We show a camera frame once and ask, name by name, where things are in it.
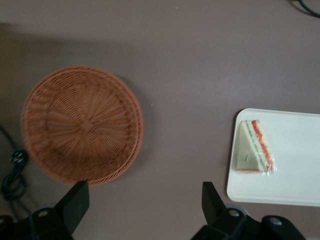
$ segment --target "packaged sandwich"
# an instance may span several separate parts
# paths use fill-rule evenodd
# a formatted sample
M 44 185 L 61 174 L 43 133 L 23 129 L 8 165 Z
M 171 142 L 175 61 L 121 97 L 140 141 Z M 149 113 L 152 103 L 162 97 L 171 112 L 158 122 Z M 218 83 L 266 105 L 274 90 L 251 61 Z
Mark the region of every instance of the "packaged sandwich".
M 266 133 L 259 120 L 245 120 L 239 127 L 236 169 L 272 174 L 277 170 Z

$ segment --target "table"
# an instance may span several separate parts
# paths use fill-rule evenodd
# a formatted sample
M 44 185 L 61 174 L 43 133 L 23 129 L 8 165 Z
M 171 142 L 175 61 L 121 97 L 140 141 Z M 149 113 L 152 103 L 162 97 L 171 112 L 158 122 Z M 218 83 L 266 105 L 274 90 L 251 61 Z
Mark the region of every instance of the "table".
M 21 147 L 23 102 L 42 77 L 59 68 L 90 65 L 111 71 L 142 107 L 145 136 L 138 158 L 116 180 L 90 188 L 90 208 L 75 239 L 190 239 L 205 224 L 203 181 L 213 182 L 222 199 L 233 203 L 226 181 L 240 110 L 320 114 L 320 22 L 295 4 L 0 3 L 0 123 Z M 1 178 L 11 168 L 4 141 Z M 33 162 L 24 175 L 25 202 L 34 211 L 54 205 L 71 188 Z M 3 203 L 1 214 L 11 214 Z M 320 237 L 318 207 L 239 205 L 256 220 L 280 215 L 306 237 Z

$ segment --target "orange basket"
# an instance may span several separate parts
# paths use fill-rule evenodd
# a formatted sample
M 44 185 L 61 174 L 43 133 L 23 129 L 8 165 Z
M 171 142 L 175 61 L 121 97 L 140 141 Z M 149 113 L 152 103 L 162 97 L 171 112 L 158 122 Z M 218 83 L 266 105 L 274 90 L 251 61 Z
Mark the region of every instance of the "orange basket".
M 24 103 L 21 127 L 28 153 L 47 174 L 91 186 L 131 166 L 144 131 L 131 90 L 114 74 L 90 66 L 43 78 Z

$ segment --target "black cable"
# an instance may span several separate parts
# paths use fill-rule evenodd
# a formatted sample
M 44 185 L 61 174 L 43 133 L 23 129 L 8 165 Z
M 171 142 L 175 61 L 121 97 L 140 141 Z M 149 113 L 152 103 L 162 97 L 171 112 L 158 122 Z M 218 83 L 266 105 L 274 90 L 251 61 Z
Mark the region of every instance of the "black cable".
M 11 136 L 9 135 L 9 133 L 7 133 L 7 131 L 0 125 L 0 131 L 3 133 L 3 135 L 6 137 L 6 139 L 9 141 L 12 149 L 14 152 L 18 151 L 18 147 L 15 144 L 15 142 L 13 141 L 13 139 L 11 138 Z
M 19 221 L 21 220 L 21 217 L 17 212 L 15 204 L 19 205 L 20 208 L 24 210 L 28 215 L 32 214 L 30 209 L 21 201 L 21 198 L 26 194 L 28 189 L 27 182 L 22 176 L 22 171 L 28 162 L 28 154 L 24 150 L 17 150 L 17 145 L 2 126 L 0 126 L 0 131 L 10 142 L 14 150 L 11 158 L 11 162 L 14 164 L 14 167 L 11 173 L 3 179 L 1 193 L 4 199 L 9 202 L 9 206 L 14 217 L 17 221 Z
M 303 0 L 298 0 L 298 1 L 299 1 L 300 5 L 301 5 L 305 10 L 307 10 L 307 11 L 308 11 L 309 13 L 311 13 L 312 15 L 320 18 L 320 13 L 317 13 L 317 12 L 315 12 L 315 11 L 312 11 L 312 10 L 303 2 Z

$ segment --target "white cutting board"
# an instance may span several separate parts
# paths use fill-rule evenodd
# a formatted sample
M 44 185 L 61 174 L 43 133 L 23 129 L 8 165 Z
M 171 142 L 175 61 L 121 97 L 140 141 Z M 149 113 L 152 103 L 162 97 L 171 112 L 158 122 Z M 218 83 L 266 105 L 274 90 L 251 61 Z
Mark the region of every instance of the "white cutting board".
M 236 171 L 239 125 L 259 119 L 277 171 Z M 235 202 L 320 207 L 320 115 L 247 108 L 235 121 L 227 195 Z

